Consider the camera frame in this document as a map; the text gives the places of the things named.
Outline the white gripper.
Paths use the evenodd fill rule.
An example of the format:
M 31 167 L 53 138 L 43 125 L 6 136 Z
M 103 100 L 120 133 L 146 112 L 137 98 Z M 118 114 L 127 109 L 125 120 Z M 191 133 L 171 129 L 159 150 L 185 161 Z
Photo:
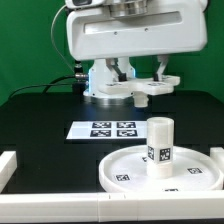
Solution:
M 107 59 L 119 82 L 127 80 L 120 57 L 158 55 L 154 81 L 172 53 L 199 51 L 207 43 L 208 0 L 65 0 L 70 54 L 77 60 Z

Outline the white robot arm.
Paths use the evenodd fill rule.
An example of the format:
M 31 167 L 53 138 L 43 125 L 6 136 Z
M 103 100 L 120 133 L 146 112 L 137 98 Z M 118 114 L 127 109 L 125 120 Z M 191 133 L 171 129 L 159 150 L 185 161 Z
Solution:
M 208 0 L 65 0 L 69 51 L 92 60 L 84 95 L 111 103 L 129 97 L 145 107 L 150 95 L 180 83 L 166 75 L 168 56 L 203 49 Z

